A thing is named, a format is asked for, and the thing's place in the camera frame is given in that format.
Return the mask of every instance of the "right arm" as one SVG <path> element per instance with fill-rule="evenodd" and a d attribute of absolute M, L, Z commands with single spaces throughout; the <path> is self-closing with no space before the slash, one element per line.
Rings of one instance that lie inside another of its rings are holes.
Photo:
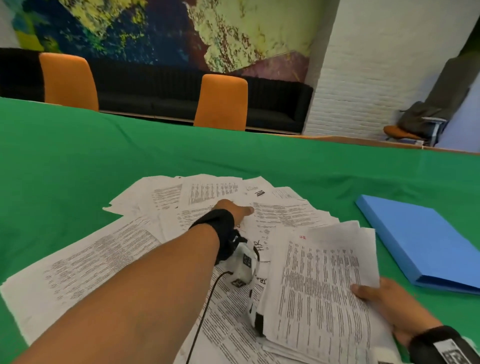
<path fill-rule="evenodd" d="M 351 289 L 357 297 L 372 302 L 392 325 L 394 336 L 408 348 L 414 364 L 480 364 L 480 356 L 458 332 L 443 326 L 395 281 L 380 278 L 380 288 L 354 284 Z"/>

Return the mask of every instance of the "left hand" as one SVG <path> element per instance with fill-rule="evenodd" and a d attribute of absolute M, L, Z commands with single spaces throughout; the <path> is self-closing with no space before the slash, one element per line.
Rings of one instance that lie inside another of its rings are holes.
<path fill-rule="evenodd" d="M 212 210 L 225 209 L 233 215 L 235 225 L 239 225 L 245 216 L 253 214 L 255 211 L 251 206 L 237 206 L 230 200 L 220 200 L 213 206 Z"/>

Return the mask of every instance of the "black wrist strap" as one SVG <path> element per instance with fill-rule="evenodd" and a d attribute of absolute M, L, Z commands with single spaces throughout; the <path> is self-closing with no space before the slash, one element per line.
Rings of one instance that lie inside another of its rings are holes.
<path fill-rule="evenodd" d="M 235 220 L 228 210 L 212 210 L 195 221 L 192 226 L 190 226 L 190 229 L 199 224 L 210 225 L 218 235 L 220 247 L 218 249 L 215 264 L 218 264 L 218 262 L 222 260 L 227 260 L 233 254 L 239 242 L 243 239 L 239 232 L 234 229 Z"/>
<path fill-rule="evenodd" d="M 462 358 L 467 360 L 465 363 L 480 363 L 477 353 L 450 326 L 439 326 L 415 336 L 408 351 L 414 364 L 462 363 Z"/>

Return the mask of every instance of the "hand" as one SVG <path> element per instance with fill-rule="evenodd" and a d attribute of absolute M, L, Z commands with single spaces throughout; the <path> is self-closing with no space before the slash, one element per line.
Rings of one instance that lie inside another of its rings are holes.
<path fill-rule="evenodd" d="M 255 211 L 253 207 L 237 206 L 230 200 L 225 200 L 225 199 L 218 201 L 216 205 L 213 206 L 212 208 L 212 210 L 220 210 L 220 209 L 225 209 L 233 215 L 233 219 L 235 220 L 235 226 L 240 224 L 245 216 L 249 216 L 253 214 L 253 212 Z"/>
<path fill-rule="evenodd" d="M 397 282 L 380 278 L 380 288 L 352 284 L 352 292 L 371 301 L 378 312 L 393 326 L 393 334 L 404 346 L 417 335 L 442 326 L 415 298 Z"/>

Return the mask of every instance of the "black wristband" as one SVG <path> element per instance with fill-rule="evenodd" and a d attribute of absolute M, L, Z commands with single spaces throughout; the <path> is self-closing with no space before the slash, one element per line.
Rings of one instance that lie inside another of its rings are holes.
<path fill-rule="evenodd" d="M 471 364 L 478 363 L 476 360 L 480 358 L 472 347 L 450 326 L 439 326 L 415 336 L 408 346 L 411 362 L 414 364 L 447 362 L 444 355 L 451 353 L 440 353 L 435 344 L 449 339 L 461 350 L 461 353 L 454 353 L 455 355 L 466 355 Z"/>
<path fill-rule="evenodd" d="M 210 225 L 218 235 L 220 247 L 215 264 L 218 264 L 221 260 L 227 260 L 238 245 L 238 239 L 236 238 L 238 232 L 234 230 L 235 220 L 232 213 L 225 209 L 212 210 L 195 221 L 190 229 L 199 224 Z"/>

